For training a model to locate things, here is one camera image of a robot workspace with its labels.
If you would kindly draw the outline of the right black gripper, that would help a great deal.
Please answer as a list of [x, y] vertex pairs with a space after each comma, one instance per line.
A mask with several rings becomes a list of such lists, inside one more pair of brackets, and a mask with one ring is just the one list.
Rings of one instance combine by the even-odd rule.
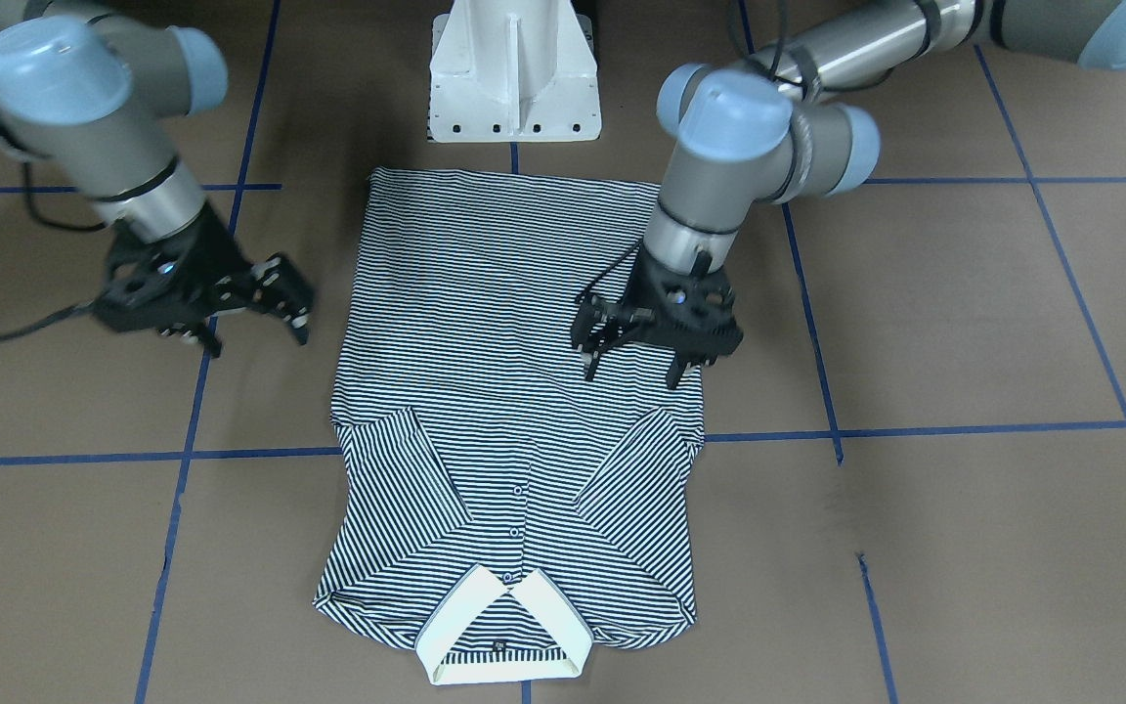
[[106, 279], [91, 304], [91, 317], [113, 332], [157, 329], [161, 337], [200, 346], [222, 357], [216, 335], [220, 280], [231, 280], [236, 308], [276, 317], [300, 346], [309, 344], [310, 313], [316, 289], [289, 255], [277, 252], [251, 264], [214, 210], [202, 210], [173, 237], [148, 243], [125, 220], [111, 224]]

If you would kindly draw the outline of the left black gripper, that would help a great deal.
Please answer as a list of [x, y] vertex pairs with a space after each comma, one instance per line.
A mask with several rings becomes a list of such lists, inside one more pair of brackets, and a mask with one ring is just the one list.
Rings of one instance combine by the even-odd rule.
[[604, 355], [627, 344], [673, 351], [668, 389], [678, 387], [689, 369], [704, 367], [706, 358], [736, 351], [745, 338], [734, 313], [736, 294], [724, 269], [712, 264], [712, 255], [701, 250], [683, 273], [674, 271], [641, 244], [620, 300], [582, 289], [569, 344], [581, 355], [583, 378], [595, 380]]

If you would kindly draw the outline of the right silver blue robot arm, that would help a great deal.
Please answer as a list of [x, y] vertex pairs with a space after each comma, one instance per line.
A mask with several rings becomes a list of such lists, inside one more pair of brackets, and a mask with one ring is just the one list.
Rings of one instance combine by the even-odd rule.
[[113, 232], [93, 298], [0, 344], [90, 315], [218, 357], [209, 320], [236, 311], [278, 318], [309, 342], [313, 287], [285, 253], [245, 258], [161, 128], [218, 107], [227, 81], [222, 50], [199, 28], [148, 26], [95, 1], [0, 1], [0, 151], [23, 166], [28, 214], [43, 219], [32, 164], [51, 161]]

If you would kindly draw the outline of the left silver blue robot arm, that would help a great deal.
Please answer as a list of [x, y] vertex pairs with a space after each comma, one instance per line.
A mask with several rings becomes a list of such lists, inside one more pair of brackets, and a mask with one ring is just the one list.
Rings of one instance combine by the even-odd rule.
[[867, 1], [731, 66], [677, 66], [656, 116], [674, 139], [622, 297], [586, 286], [569, 338], [586, 378], [614, 349], [670, 349], [667, 387], [736, 351], [724, 271], [756, 203], [852, 191], [872, 177], [881, 132], [841, 93], [973, 39], [1092, 70], [1126, 70], [1126, 1]]

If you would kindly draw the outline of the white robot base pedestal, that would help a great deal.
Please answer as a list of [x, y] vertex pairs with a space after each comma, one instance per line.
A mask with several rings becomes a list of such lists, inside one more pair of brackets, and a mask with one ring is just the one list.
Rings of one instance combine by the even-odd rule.
[[435, 143], [597, 140], [595, 1], [455, 1], [432, 23]]

